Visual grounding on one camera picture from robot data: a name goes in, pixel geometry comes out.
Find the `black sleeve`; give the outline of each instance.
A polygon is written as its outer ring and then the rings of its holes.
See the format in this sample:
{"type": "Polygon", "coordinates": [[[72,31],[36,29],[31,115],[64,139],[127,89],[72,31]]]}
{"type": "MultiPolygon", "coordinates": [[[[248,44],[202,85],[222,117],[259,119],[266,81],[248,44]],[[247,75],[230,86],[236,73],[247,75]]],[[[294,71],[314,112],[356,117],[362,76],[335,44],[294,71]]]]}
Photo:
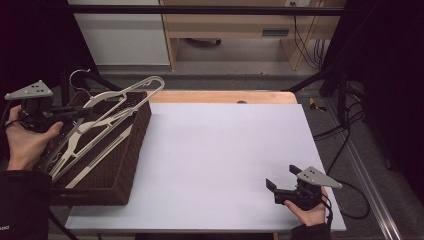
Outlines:
{"type": "Polygon", "coordinates": [[[292,240],[331,240],[325,223],[307,227],[305,224],[292,229],[292,240]]]}
{"type": "Polygon", "coordinates": [[[0,172],[0,239],[47,239],[51,187],[45,173],[0,172]]]}

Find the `floor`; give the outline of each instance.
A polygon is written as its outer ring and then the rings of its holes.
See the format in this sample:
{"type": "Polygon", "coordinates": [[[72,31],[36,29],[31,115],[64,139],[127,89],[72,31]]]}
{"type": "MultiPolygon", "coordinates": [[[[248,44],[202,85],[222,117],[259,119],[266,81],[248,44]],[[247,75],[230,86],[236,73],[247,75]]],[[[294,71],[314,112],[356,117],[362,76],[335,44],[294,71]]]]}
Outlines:
{"type": "MultiPolygon", "coordinates": [[[[277,39],[235,40],[222,39],[221,45],[214,42],[183,40],[180,43],[178,63],[175,71],[167,67],[118,67],[101,66],[103,77],[120,86],[129,86],[145,76],[160,75],[166,81],[167,89],[201,90],[282,90],[306,79],[317,70],[302,64],[301,70],[290,70],[283,48],[277,39]]],[[[96,83],[89,83],[100,88],[96,83]]],[[[324,132],[337,125],[334,119],[335,97],[321,98],[318,89],[321,82],[314,83],[296,94],[297,100],[305,110],[305,115],[313,135],[324,132]],[[319,108],[311,108],[310,100],[315,100],[319,108]]],[[[348,97],[348,104],[355,102],[348,97]]],[[[352,114],[360,112],[358,106],[352,108],[352,114]]],[[[328,168],[334,156],[342,146],[346,132],[317,141],[317,149],[325,168],[328,168]]],[[[359,156],[370,174],[376,191],[380,194],[395,229],[400,237],[385,236],[377,221],[378,209],[372,209],[364,219],[344,218],[346,232],[336,232],[334,239],[424,239],[424,207],[414,196],[403,175],[386,169],[385,158],[375,141],[366,121],[358,121],[351,127],[349,146],[342,151],[332,177],[344,180],[362,189],[363,185],[355,172],[355,154],[359,156]]],[[[335,192],[340,208],[350,215],[359,216],[366,212],[364,198],[355,190],[345,188],[335,192]]],[[[66,207],[54,207],[58,218],[65,223],[69,214],[66,207]]],[[[64,239],[55,227],[50,230],[51,239],[64,239]]],[[[81,239],[96,239],[93,235],[81,235],[81,239]]],[[[133,239],[133,235],[110,235],[104,239],[133,239]]],[[[288,239],[283,234],[281,239],[288,239]]]]}

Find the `white tabletop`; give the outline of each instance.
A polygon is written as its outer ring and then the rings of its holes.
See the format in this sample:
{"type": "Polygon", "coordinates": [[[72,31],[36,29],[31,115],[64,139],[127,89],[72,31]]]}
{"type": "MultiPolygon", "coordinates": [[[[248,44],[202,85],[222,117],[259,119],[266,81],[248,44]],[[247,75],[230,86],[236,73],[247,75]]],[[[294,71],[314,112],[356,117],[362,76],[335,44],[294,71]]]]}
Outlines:
{"type": "MultiPolygon", "coordinates": [[[[126,206],[74,207],[66,227],[114,232],[278,232],[299,225],[265,186],[323,170],[298,104],[151,104],[126,206]]],[[[332,229],[346,230],[333,192],[332,229]]]]}

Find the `person's hand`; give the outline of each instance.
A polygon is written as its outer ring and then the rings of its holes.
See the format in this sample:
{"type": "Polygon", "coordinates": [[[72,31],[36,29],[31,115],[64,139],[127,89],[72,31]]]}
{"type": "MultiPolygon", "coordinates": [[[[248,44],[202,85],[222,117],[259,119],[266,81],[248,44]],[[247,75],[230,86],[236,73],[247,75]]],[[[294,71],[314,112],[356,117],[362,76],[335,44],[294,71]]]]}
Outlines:
{"type": "MultiPolygon", "coordinates": [[[[10,109],[9,121],[17,120],[20,110],[21,106],[10,109]]],[[[6,128],[10,149],[10,161],[7,170],[31,171],[40,159],[47,143],[59,134],[62,126],[62,122],[57,122],[47,132],[35,133],[25,130],[18,122],[10,124],[6,128]]]]}
{"type": "MultiPolygon", "coordinates": [[[[324,195],[322,197],[322,200],[324,202],[327,201],[328,194],[325,191],[324,187],[321,187],[322,194],[324,195]]],[[[321,223],[325,223],[325,206],[324,204],[320,203],[313,209],[309,211],[303,211],[300,209],[296,204],[290,202],[289,200],[284,201],[284,205],[287,206],[287,208],[296,215],[296,217],[299,219],[299,221],[306,226],[313,226],[321,223]]]]}

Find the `wicker basket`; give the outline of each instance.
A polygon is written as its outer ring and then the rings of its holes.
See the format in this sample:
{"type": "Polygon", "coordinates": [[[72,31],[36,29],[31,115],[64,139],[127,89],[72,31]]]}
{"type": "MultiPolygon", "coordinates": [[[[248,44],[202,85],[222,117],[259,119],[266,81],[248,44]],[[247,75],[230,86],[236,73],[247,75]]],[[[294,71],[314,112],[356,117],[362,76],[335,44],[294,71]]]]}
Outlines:
{"type": "MultiPolygon", "coordinates": [[[[135,106],[144,99],[146,92],[127,93],[128,99],[116,111],[135,106]]],[[[88,94],[79,92],[69,106],[81,106],[89,100],[88,94]]],[[[102,101],[94,106],[93,116],[84,121],[92,121],[106,113],[116,101],[102,101]]],[[[103,140],[94,146],[77,164],[63,175],[53,186],[51,204],[66,206],[83,205],[126,205],[131,193],[138,157],[147,126],[151,117],[150,105],[146,102],[137,114],[133,114],[112,130],[103,140]],[[97,155],[101,153],[125,129],[133,124],[130,135],[116,146],[86,177],[74,188],[65,186],[81,172],[97,155]]],[[[103,129],[96,127],[84,134],[76,151],[85,146],[103,129]]]]}

